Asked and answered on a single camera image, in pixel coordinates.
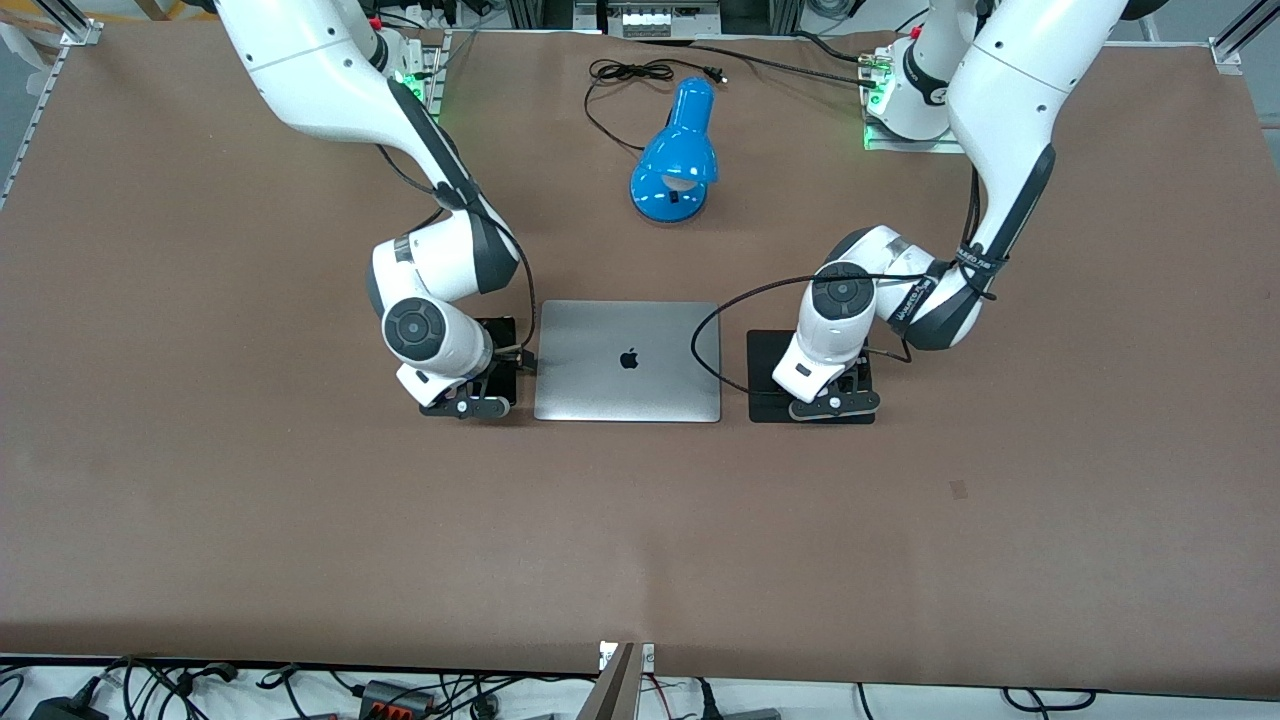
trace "laptop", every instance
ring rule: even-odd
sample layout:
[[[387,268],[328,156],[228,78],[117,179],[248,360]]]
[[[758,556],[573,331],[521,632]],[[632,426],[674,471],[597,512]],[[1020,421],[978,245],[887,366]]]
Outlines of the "laptop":
[[[712,302],[548,300],[538,341],[534,418],[616,423],[714,423],[719,380],[689,341]],[[719,372],[719,320],[698,338]]]

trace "red wire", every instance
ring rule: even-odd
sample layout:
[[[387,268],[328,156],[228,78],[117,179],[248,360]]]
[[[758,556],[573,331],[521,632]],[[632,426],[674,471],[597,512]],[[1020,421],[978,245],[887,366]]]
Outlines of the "red wire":
[[[662,684],[658,683],[658,678],[649,673],[649,682],[653,683],[653,689],[658,691],[658,700],[662,701],[662,708],[667,711],[667,720],[676,720],[671,715],[671,706],[667,705],[667,693],[662,692]]]

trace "blue desk lamp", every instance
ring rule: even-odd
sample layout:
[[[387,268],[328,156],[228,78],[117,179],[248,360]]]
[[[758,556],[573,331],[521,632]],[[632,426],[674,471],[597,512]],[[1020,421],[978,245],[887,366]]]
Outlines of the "blue desk lamp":
[[[662,129],[631,173],[631,202],[646,218],[678,223],[707,201],[707,184],[719,179],[716,149],[707,137],[716,91],[700,77],[676,87],[676,101]]]

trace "white robotic arm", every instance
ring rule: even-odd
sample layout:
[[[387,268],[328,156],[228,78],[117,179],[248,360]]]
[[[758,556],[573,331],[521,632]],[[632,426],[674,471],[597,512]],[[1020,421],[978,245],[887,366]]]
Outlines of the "white robotic arm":
[[[511,282],[509,228],[453,142],[404,85],[385,77],[399,35],[372,31],[356,0],[216,0],[241,63],[289,127],[324,140],[398,147],[451,215],[374,249],[366,277],[401,384],[428,407],[483,373],[484,328],[449,302]]]
[[[954,4],[934,0],[936,12],[943,3]],[[916,348],[945,350],[964,340],[1048,182],[1057,113],[1097,58],[1125,4],[1004,0],[996,8],[964,53],[946,94],[951,129],[987,187],[988,208],[972,241],[965,238],[951,263],[938,261],[884,225],[841,241],[819,274],[844,266],[832,274],[845,279],[810,282],[797,332],[773,372],[780,386],[803,402],[813,402],[826,387],[818,380],[835,379],[852,366],[867,337],[865,332],[850,332],[864,327],[854,323],[865,313],[864,292],[838,311],[826,300],[845,284],[873,286],[876,315]],[[968,5],[972,10],[972,0]],[[965,17],[965,10],[960,14]],[[933,22],[931,14],[927,27]],[[919,279],[849,279],[865,274]]]

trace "brown tabletop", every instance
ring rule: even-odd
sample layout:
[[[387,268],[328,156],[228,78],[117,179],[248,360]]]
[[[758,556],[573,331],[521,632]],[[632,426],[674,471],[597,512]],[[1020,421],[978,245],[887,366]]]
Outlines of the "brown tabletop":
[[[844,47],[870,46],[855,37]],[[801,42],[740,50],[852,72]],[[644,222],[594,58],[726,68],[721,182]],[[865,152],[847,86],[580,35],[480,37],[443,124],[540,299],[724,300],[969,165]],[[600,94],[645,141],[669,87]],[[873,427],[424,419],[364,295],[434,208],[279,123],[214,23],[72,53],[0,213],[0,650],[1280,692],[1276,173],[1204,49],[1108,49],[973,336],[876,364]],[[792,328],[800,287],[723,318]],[[522,281],[470,299],[516,314]],[[892,337],[878,329],[887,347]]]

